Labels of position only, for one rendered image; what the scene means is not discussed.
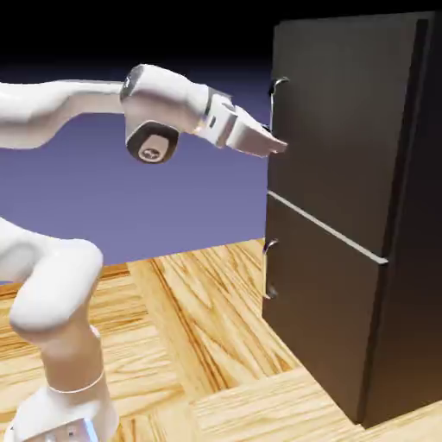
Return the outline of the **large dark cabinet door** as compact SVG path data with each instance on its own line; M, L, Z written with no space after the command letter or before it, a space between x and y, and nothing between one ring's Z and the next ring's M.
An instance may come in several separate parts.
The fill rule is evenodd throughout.
M388 256L425 59L427 13L275 28L270 188L371 255Z

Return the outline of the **small dark cabinet door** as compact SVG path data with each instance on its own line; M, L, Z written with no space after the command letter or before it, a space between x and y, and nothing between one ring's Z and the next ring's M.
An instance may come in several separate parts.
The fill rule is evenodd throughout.
M354 422L363 420L386 261L332 235L278 199L267 198L268 279L277 292L262 316Z

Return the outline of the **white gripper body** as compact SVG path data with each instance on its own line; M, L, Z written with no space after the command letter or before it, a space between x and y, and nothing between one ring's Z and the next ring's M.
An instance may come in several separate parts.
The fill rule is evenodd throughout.
M286 142L276 138L240 106L235 107L234 117L234 122L227 129L227 135L221 141L222 147L257 157L268 157L286 151Z

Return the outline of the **dark wood cabinet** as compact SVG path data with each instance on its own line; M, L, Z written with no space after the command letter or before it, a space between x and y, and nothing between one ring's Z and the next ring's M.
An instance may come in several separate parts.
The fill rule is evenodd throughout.
M431 20L388 256L371 255L275 193L269 179L278 155L268 163L267 198L278 199L387 263L378 288L363 420L358 423L366 427L442 400L442 10L411 13L427 13Z

